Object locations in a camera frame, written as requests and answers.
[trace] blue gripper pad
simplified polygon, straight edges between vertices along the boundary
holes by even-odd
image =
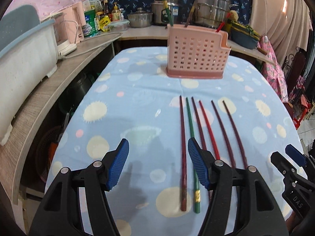
[[[195,145],[192,139],[188,140],[188,153],[192,159],[194,169],[200,183],[208,190],[210,187],[208,168],[199,153],[199,149],[200,148]]]
[[[129,142],[128,140],[125,140],[108,170],[108,181],[106,183],[108,190],[111,190],[118,183],[118,179],[125,165],[128,154]]]
[[[306,159],[303,154],[301,154],[294,146],[287,145],[285,148],[285,153],[292,159],[294,162],[300,166],[304,167],[306,165]]]

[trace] green chopstick in holder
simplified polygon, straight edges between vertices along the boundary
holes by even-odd
[[[167,4],[167,0],[163,0],[163,4],[164,4],[165,10],[166,10],[167,17],[169,19],[170,25],[172,27],[172,26],[174,26],[174,24],[173,24],[173,20],[172,20],[172,17],[171,17],[169,6]]]
[[[189,120],[190,137],[195,137],[194,128],[193,128],[193,120],[192,120],[192,115],[190,113],[188,98],[186,98],[186,105],[187,105],[187,113],[188,113],[188,120]],[[194,169],[194,192],[195,192],[194,212],[199,214],[200,213],[200,183],[199,183],[199,179],[198,179],[195,169]]]

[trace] screw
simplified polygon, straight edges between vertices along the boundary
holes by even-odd
[[[97,160],[97,161],[95,161],[95,162],[93,163],[93,166],[94,166],[95,168],[101,167],[101,166],[102,166],[102,162],[99,161],[99,160]]]
[[[69,171],[69,169],[68,169],[67,167],[64,167],[64,168],[62,168],[62,169],[60,170],[60,172],[61,172],[62,174],[68,173],[68,171]]]
[[[257,171],[257,169],[254,166],[249,166],[248,170],[253,173]]]
[[[216,161],[215,161],[215,165],[218,166],[218,167],[222,167],[222,166],[223,166],[223,161],[221,161],[221,160],[216,160]]]

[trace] pink plastic basket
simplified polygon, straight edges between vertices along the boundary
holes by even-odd
[[[231,48],[227,32],[175,24],[167,25],[168,59],[166,72],[170,77],[222,79]]]

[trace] beige curtain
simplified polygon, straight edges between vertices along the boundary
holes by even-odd
[[[261,35],[267,33],[282,65],[285,56],[295,54],[298,47],[307,49],[309,9],[304,0],[266,0],[266,5],[265,0],[253,0],[250,26]]]

